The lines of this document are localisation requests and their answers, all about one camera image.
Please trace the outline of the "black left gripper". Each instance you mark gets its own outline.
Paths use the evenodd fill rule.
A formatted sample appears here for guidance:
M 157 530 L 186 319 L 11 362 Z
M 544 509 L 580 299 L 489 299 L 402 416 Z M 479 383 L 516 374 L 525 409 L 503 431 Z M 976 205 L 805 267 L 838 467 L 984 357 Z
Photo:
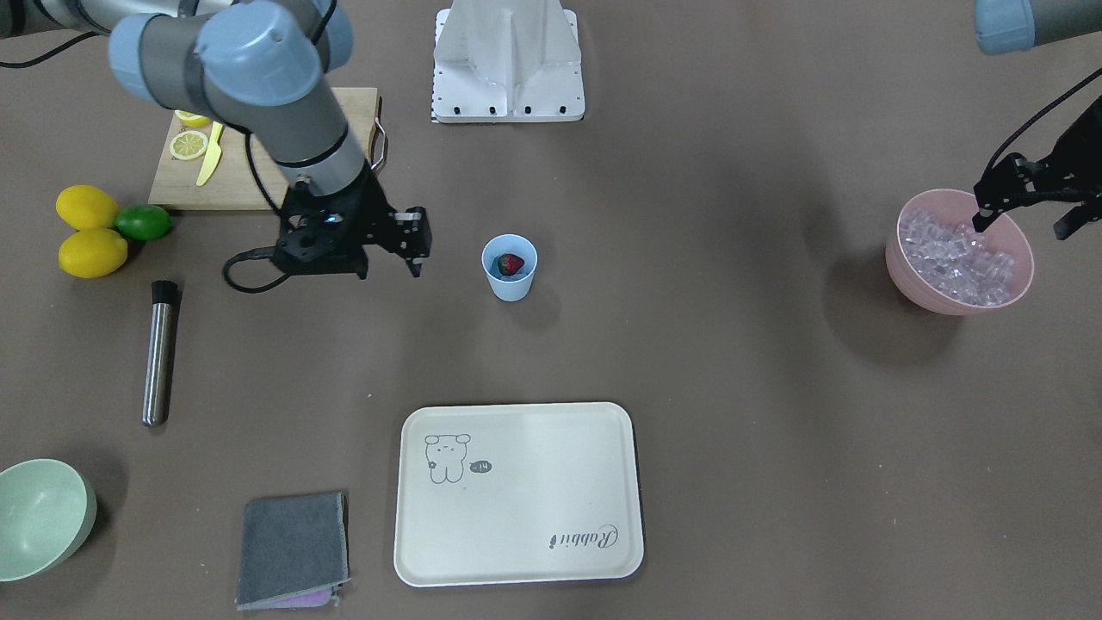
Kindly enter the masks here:
M 1054 235 L 1067 240 L 1087 224 L 1099 220 L 1099 109 L 1095 99 L 1060 135 L 1051 153 L 1034 162 L 1011 152 L 988 166 L 975 185 L 977 213 L 973 228 L 984 233 L 1000 216 L 1042 202 L 1067 202 L 1074 207 L 1054 222 Z

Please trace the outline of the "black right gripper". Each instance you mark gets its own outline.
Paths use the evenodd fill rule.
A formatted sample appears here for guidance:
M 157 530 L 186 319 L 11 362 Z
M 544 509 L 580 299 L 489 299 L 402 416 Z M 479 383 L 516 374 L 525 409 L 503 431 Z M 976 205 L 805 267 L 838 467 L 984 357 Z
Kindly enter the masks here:
M 421 278 L 430 257 L 428 213 L 391 208 L 369 164 L 334 194 L 314 195 L 306 182 L 296 182 L 288 188 L 281 213 L 293 224 L 279 233 L 273 264 L 291 278 L 353 274 L 365 280 L 369 244 L 400 257 L 413 278 Z

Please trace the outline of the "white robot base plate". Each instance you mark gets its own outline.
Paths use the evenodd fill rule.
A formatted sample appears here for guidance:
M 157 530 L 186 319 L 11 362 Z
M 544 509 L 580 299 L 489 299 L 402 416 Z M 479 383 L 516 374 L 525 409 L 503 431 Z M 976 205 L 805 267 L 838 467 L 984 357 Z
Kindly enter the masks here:
M 584 118 L 579 17 L 559 1 L 454 1 L 434 24 L 433 121 Z

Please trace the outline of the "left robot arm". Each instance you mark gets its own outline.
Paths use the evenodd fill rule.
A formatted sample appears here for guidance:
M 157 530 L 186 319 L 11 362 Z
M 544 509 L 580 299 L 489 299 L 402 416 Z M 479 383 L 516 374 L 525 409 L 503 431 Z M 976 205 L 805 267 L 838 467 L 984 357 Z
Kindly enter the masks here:
M 1098 1 L 976 1 L 975 35 L 986 55 L 1030 51 L 1059 40 L 1099 31 Z M 1011 144 L 1044 115 L 1099 79 L 1099 70 L 1087 75 L 1054 102 L 1031 115 L 988 159 L 975 184 L 977 213 L 972 227 L 988 230 L 1012 209 L 1042 202 L 1071 204 L 1069 213 L 1054 224 L 1056 239 L 1066 240 L 1101 216 L 1101 101 L 1095 99 L 1056 140 L 1050 154 L 1030 161 L 1009 152 Z

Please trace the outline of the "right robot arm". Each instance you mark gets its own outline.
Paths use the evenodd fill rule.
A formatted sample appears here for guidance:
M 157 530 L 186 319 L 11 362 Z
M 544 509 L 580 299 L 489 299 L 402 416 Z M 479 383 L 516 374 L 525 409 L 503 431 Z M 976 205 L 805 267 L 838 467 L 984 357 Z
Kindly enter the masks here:
M 579 79 L 579 39 L 560 1 L 454 1 L 437 22 L 437 75 L 451 118 L 434 104 L 437 121 L 495 122 L 536 104 L 532 121 L 550 118 Z M 208 116 L 245 135 L 245 157 L 262 189 L 251 137 L 288 182 L 279 237 L 271 247 L 240 252 L 223 279 L 240 293 L 259 294 L 290 278 L 355 274 L 365 279 L 365 247 L 378 244 L 406 260 L 420 278 L 430 255 L 424 208 L 399 213 L 385 197 L 361 142 L 325 81 L 353 51 L 350 21 L 338 1 L 3 1 L 3 39 L 71 30 L 76 39 L 35 59 L 4 63 L 28 68 L 82 40 L 108 40 L 108 59 L 125 90 L 162 109 Z M 979 47 L 988 55 L 1046 46 L 1099 31 L 1099 1 L 975 1 Z M 1007 146 L 1090 81 L 1099 69 L 1025 122 L 985 165 L 975 186 L 977 232 L 1005 213 L 1040 202 L 1074 207 L 1054 224 L 1065 240 L 1099 222 L 1099 98 L 1036 162 L 1001 157 Z M 281 272 L 268 285 L 233 281 L 236 264 L 263 260 Z

